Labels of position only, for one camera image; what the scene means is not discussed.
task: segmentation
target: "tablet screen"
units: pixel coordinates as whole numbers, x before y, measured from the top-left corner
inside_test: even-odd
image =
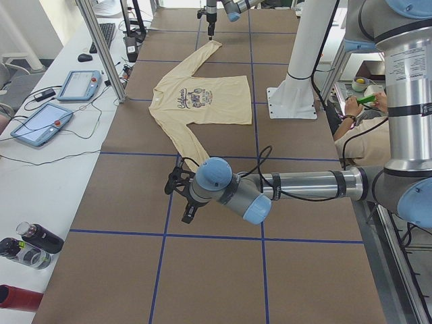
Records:
[[[63,97],[80,98],[83,97],[88,89],[88,84],[93,76],[93,72],[81,72],[77,71],[71,74],[64,93],[61,95]]]
[[[15,131],[15,136],[36,142],[56,120],[69,115],[67,111],[50,104],[26,121],[25,125]]]

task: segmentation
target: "white table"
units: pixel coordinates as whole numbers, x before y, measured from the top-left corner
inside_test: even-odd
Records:
[[[116,66],[118,73],[121,72],[125,63],[131,65],[124,60],[127,59],[127,56],[122,40],[123,34],[118,30],[120,21],[122,19],[99,20],[99,22],[116,23],[117,30],[110,52],[114,64],[121,62]],[[93,60],[88,62],[80,63],[77,60],[80,53],[88,53],[90,44],[90,35],[83,24],[46,71],[35,90],[62,85],[70,70],[103,71],[98,55],[93,55]],[[103,74],[102,77],[103,81],[107,80],[106,74]],[[96,96],[105,87],[103,81]],[[82,105],[59,103],[56,100],[52,103],[63,105],[71,110]],[[30,104],[28,108],[36,107],[37,104]],[[103,113],[91,138],[84,140],[72,133],[60,132],[41,148],[27,146],[16,139],[6,140],[0,142],[0,154],[14,159],[41,163],[66,155],[99,150],[115,115],[118,101],[112,88],[109,88],[94,104]],[[21,107],[17,115],[30,115],[31,113]],[[85,110],[75,113],[65,129],[81,136],[88,136],[98,116],[99,111],[89,105]],[[11,121],[0,139],[9,138],[10,132],[18,125],[18,121]],[[98,156],[98,153],[87,154],[42,166],[28,166],[25,163],[0,158],[0,240],[6,237],[19,239],[15,228],[21,221],[39,223],[53,233],[66,238]],[[44,292],[57,258],[58,254],[53,256],[52,263],[46,269],[36,270],[0,257],[0,284]],[[34,313],[0,309],[0,323],[31,323],[33,317]]]

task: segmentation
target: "computer mouse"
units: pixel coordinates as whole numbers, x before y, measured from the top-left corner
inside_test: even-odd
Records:
[[[93,56],[90,54],[79,54],[78,56],[78,62],[87,62],[87,61],[91,61],[93,59]]]

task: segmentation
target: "chair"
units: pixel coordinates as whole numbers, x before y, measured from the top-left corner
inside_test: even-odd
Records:
[[[43,73],[31,74],[23,67],[9,63],[10,60],[10,55],[4,55],[3,63],[0,63],[0,111],[13,117]]]

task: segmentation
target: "shirt sleeve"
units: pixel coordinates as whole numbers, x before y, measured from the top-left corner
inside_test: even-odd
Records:
[[[193,76],[197,69],[222,46],[215,40],[209,41],[206,45],[193,52],[187,58],[185,58],[179,65],[173,68],[165,78],[173,78],[175,76]]]
[[[344,144],[351,137],[361,133],[358,126],[348,130],[340,139],[335,141],[337,155],[342,158],[342,153],[344,149]],[[362,159],[365,157],[365,142],[362,136],[353,138],[350,140],[345,148],[345,158],[346,159]]]
[[[182,157],[194,159],[199,165],[209,158],[209,155],[187,125],[175,120],[168,113],[155,113],[154,111],[150,111],[150,113],[171,139]],[[186,164],[191,171],[196,172],[198,167],[193,162],[186,160]]]

